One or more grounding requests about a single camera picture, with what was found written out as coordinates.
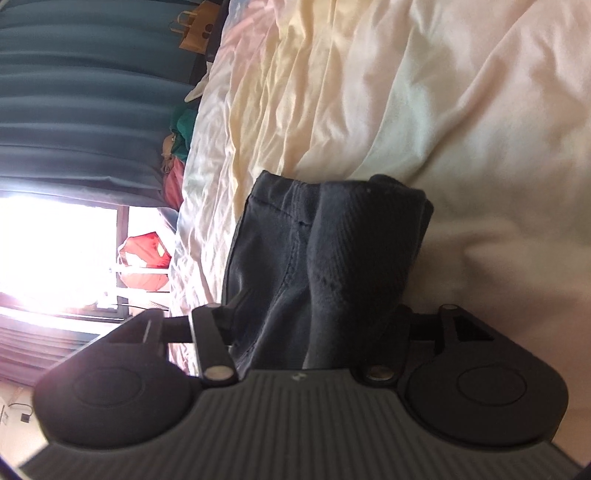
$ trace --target bed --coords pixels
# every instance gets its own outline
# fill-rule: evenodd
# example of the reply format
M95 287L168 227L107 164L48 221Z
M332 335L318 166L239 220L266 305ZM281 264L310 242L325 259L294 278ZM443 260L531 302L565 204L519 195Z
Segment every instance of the bed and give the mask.
M570 391L556 441L588 462L590 38L582 0L232 0L185 170L173 312L220 300L262 170L388 174L435 205L404 302L460 304L555 367Z

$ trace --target curtain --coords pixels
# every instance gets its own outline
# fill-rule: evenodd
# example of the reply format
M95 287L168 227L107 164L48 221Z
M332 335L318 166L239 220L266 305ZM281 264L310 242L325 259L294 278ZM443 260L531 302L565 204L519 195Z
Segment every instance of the curtain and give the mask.
M155 0L10 0L0 11L0 195L164 206L162 141L196 55Z
M95 337L0 315L0 380L32 387L45 370Z

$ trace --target dark gray fabric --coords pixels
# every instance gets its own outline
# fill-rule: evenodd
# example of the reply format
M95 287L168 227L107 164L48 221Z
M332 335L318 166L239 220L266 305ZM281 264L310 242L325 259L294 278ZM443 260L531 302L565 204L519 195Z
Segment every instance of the dark gray fabric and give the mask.
M31 387L45 370L95 337L0 316L0 380Z
M230 349L248 368L342 368L389 325L433 207L394 179L305 184L263 172L236 229Z

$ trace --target folded clothing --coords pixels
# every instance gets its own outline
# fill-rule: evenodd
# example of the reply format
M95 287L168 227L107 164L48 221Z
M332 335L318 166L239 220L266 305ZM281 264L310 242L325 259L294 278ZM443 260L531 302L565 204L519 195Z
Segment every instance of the folded clothing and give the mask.
M354 367L378 344L433 206L386 176L306 184L263 172L246 201L223 303L248 294L230 352L248 368Z

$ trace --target ribbed surface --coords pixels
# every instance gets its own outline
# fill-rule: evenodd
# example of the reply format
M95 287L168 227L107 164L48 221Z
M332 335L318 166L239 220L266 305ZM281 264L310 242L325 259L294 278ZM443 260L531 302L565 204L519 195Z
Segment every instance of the ribbed surface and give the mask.
M445 443L393 393L347 371L252 372L203 394L152 442L111 452L51 445L24 466L33 480L570 480L578 470L549 444L495 453Z

